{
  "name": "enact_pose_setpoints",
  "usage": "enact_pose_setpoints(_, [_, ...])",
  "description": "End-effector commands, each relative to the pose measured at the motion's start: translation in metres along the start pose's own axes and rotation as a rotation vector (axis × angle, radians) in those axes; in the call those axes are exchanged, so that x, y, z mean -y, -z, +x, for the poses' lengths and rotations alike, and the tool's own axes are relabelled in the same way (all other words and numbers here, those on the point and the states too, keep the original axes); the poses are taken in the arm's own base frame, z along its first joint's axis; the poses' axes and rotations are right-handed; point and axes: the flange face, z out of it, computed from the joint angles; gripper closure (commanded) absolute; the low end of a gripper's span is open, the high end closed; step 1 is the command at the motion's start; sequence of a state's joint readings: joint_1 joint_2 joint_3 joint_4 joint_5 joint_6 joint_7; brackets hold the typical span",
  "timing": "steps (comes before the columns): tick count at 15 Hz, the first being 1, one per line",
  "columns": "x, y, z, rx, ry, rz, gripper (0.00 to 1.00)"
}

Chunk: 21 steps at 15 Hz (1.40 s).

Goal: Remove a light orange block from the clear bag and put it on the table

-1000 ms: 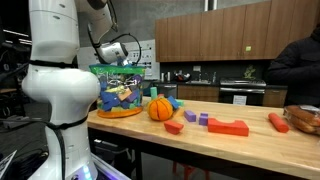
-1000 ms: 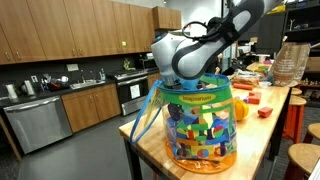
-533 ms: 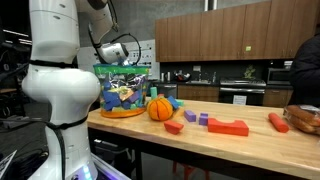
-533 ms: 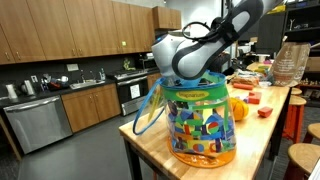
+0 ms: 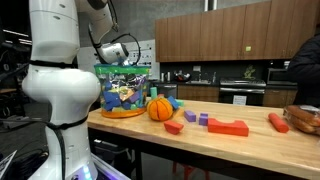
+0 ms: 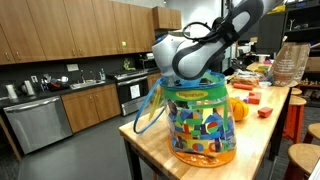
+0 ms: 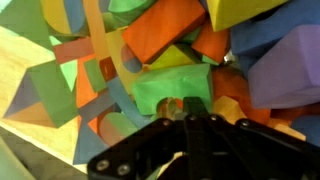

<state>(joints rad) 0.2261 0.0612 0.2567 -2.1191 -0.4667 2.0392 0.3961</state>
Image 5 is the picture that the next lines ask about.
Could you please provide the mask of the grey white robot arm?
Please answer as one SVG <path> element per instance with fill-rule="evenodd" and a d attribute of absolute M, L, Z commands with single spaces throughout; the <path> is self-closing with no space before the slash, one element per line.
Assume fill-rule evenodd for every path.
<path fill-rule="evenodd" d="M 114 21 L 108 0 L 29 0 L 32 51 L 23 91 L 51 105 L 45 133 L 49 156 L 28 180 L 96 180 L 86 123 L 101 85 L 96 75 L 72 65 L 80 49 L 77 12 L 90 20 L 89 35 L 103 63 L 126 55 L 124 47 L 106 48 L 101 40 Z"/>

